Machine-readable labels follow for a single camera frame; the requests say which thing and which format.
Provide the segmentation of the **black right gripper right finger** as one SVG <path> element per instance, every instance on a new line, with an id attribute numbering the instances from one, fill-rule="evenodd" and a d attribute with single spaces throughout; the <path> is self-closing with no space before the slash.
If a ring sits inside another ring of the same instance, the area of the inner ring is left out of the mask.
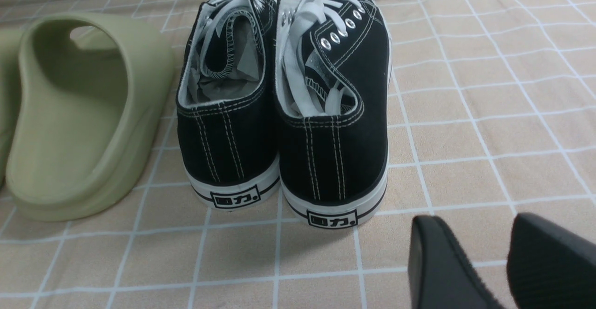
<path id="1" fill-rule="evenodd" d="M 520 309 L 593 309 L 596 246 L 542 216 L 521 212 L 512 226 L 507 277 Z"/>

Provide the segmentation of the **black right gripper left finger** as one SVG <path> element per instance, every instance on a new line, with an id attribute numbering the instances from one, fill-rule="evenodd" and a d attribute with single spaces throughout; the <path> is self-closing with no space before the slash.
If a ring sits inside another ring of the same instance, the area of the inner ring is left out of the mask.
<path id="1" fill-rule="evenodd" d="M 439 216 L 412 219 L 408 259 L 413 309 L 502 309 Z"/>

